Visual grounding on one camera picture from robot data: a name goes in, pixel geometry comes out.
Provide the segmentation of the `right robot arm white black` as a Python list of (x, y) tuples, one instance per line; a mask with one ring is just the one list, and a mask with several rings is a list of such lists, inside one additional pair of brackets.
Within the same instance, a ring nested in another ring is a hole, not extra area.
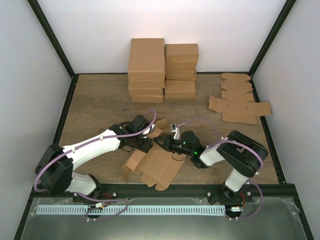
[(229, 202), (240, 196), (242, 186), (259, 172), (269, 154), (265, 146), (237, 130), (209, 146), (202, 145), (191, 130), (183, 132), (179, 139), (164, 135), (153, 141), (167, 152), (189, 156), (193, 165), (199, 169), (227, 161), (232, 166), (232, 171), (220, 192)]

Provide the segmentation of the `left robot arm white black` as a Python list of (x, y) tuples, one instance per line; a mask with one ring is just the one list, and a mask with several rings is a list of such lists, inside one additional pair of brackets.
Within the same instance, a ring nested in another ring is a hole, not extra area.
[(132, 121), (113, 124), (101, 134), (73, 145), (51, 144), (35, 168), (34, 190), (51, 196), (71, 192), (97, 202), (102, 186), (92, 175), (75, 170), (84, 163), (108, 152), (128, 147), (147, 153), (153, 146), (148, 137), (155, 130), (153, 121), (138, 114)]

